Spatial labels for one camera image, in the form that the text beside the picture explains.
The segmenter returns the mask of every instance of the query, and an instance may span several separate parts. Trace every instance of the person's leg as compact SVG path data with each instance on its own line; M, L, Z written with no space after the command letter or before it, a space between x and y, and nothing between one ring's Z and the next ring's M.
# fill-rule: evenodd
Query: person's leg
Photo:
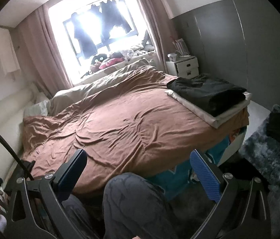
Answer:
M85 239L99 239L99 235L93 229L92 217L86 211L84 205L74 195L62 202L65 213L72 224Z
M177 238L161 190L133 173L116 176L107 183L103 211L105 239Z

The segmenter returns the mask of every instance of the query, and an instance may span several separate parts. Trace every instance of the white nightstand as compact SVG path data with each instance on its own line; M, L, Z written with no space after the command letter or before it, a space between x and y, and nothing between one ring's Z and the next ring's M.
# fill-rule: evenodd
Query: white nightstand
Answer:
M199 75L198 59L196 57L188 57L178 59L176 62L166 62L169 75L192 79Z

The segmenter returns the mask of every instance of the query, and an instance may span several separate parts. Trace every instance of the curtain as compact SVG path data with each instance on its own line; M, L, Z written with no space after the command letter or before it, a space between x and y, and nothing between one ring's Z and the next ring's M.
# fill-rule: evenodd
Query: curtain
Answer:
M175 52L172 38L178 38L173 22L169 19L161 0L137 0L137 2L162 67L159 70L168 73L165 62L168 54Z
M47 96L73 87L57 47L50 23L48 8L44 4L28 15L18 26L20 46L24 46L31 59L29 71Z

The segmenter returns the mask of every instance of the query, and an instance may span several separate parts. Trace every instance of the metal bolt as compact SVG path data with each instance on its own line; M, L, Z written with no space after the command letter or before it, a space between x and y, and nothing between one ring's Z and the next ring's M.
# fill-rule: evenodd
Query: metal bolt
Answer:
M22 183L23 180L24 180L24 178L20 177L20 178L18 178L18 179L16 180L16 182L17 182L17 183Z
M45 179L50 180L51 178L53 178L53 174L52 173L47 173L45 174Z
M261 179L258 178L258 177L255 177L255 178L254 178L254 181L257 182L257 183L261 183L261 182L262 182Z
M224 177L231 180L231 179L233 179L233 174L227 172L227 173L224 174Z

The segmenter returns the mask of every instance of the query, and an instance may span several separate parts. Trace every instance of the blanket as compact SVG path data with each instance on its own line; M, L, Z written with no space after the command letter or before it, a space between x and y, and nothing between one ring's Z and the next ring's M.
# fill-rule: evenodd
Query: blanket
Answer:
M23 159L36 161L32 175L55 172L76 149L84 149L88 162L73 193L93 196L116 175L156 175L249 124L245 108L218 129L211 127L165 94L174 78L153 67L138 68L56 116L25 118Z

